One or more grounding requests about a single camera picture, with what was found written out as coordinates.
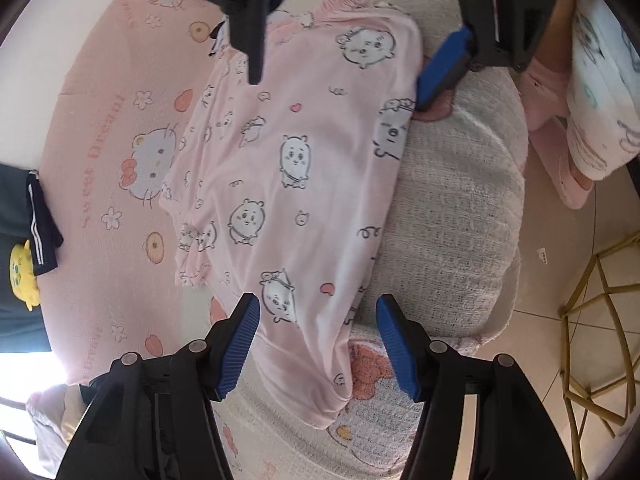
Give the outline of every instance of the person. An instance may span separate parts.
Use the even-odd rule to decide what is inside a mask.
[[[602,0],[557,1],[518,90],[531,145],[570,208],[640,152],[640,58]]]

